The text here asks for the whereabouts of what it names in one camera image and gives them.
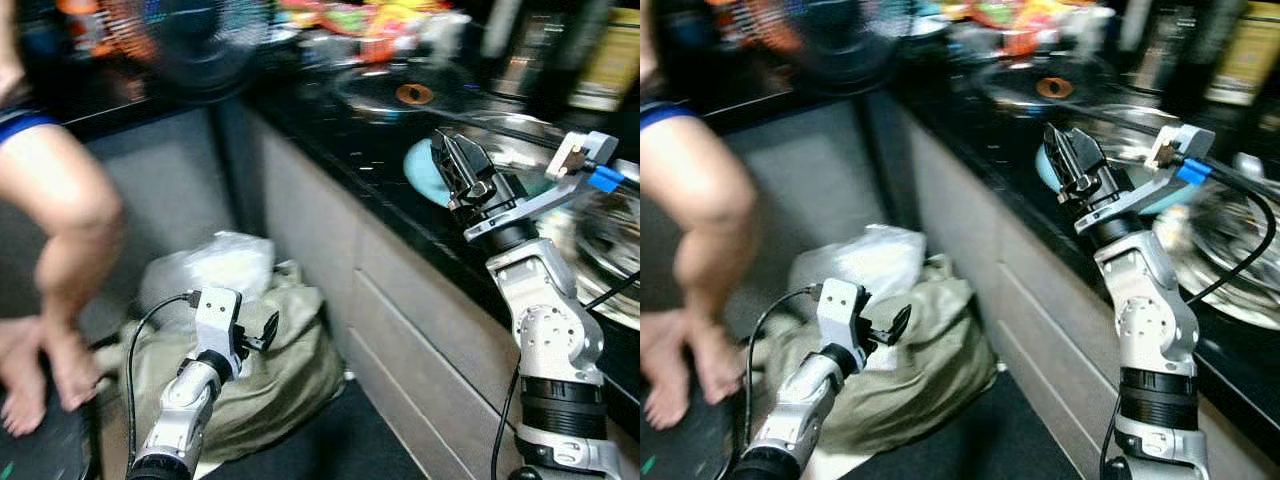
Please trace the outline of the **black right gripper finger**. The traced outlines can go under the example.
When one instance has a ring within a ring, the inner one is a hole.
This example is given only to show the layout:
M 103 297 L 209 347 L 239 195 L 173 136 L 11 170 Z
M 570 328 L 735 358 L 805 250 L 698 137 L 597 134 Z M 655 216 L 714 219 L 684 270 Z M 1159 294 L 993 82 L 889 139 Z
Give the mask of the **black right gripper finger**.
M 1098 184 L 1102 166 L 1106 159 L 1092 136 L 1078 128 L 1065 132 L 1065 186 Z
M 1065 132 L 1070 129 L 1053 123 L 1047 123 L 1043 129 L 1043 179 L 1059 196 L 1079 195 L 1078 186 L 1065 186 Z
M 466 192 L 466 177 L 456 152 L 453 131 L 434 131 L 430 136 L 431 164 L 434 174 L 430 179 L 431 201 L 453 201 Z
M 475 141 L 451 133 L 451 157 L 454 168 L 454 191 L 493 191 L 493 168 L 489 156 Z

